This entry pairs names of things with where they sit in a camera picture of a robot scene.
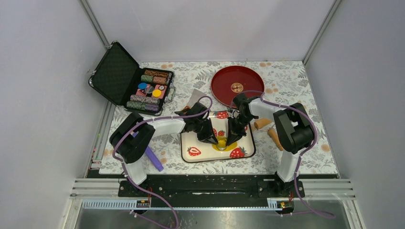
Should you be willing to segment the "yellow dough piece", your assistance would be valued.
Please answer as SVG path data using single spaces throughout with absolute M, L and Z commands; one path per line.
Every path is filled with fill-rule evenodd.
M 231 145 L 225 147 L 225 148 L 218 148 L 217 145 L 212 144 L 212 148 L 216 151 L 221 151 L 221 152 L 227 152 L 227 151 L 232 151 L 233 149 L 237 148 L 238 144 L 237 142 L 232 143 Z

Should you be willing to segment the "small glass cup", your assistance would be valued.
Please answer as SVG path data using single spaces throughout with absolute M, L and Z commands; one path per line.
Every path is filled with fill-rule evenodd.
M 227 138 L 224 136 L 218 136 L 217 141 L 218 141 L 218 144 L 216 145 L 216 147 L 218 148 L 218 150 L 224 151 L 227 148 L 227 144 L 226 144 Z

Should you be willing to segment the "wooden dough roller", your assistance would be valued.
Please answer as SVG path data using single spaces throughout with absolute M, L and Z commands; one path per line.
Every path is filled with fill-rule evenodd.
M 279 151 L 283 151 L 284 148 L 281 145 L 281 142 L 279 140 L 279 137 L 277 135 L 276 129 L 275 129 L 275 124 L 266 118 L 259 118 L 254 121 L 254 128 L 256 130 L 265 130 L 267 134 L 270 136 L 272 141 L 275 143 L 276 147 L 278 148 Z

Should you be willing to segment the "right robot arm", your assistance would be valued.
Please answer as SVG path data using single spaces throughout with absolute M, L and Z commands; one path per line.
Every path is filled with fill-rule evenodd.
M 275 193 L 285 197 L 292 190 L 292 181 L 298 177 L 299 158 L 316 143 L 317 130 L 300 103 L 281 105 L 264 99 L 263 95 L 248 98 L 244 93 L 236 95 L 232 104 L 236 116 L 228 118 L 226 145 L 231 145 L 246 136 L 245 126 L 257 118 L 271 120 L 283 154 L 276 171 Z

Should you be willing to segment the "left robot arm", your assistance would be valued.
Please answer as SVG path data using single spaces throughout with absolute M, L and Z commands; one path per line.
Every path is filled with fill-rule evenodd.
M 129 188 L 136 196 L 143 196 L 148 191 L 147 175 L 140 159 L 151 139 L 188 132 L 196 133 L 199 142 L 218 143 L 209 118 L 209 108 L 200 102 L 171 116 L 151 119 L 144 119 L 133 112 L 115 130 L 109 140 L 113 146 L 112 157 L 121 163 L 126 178 L 131 182 Z

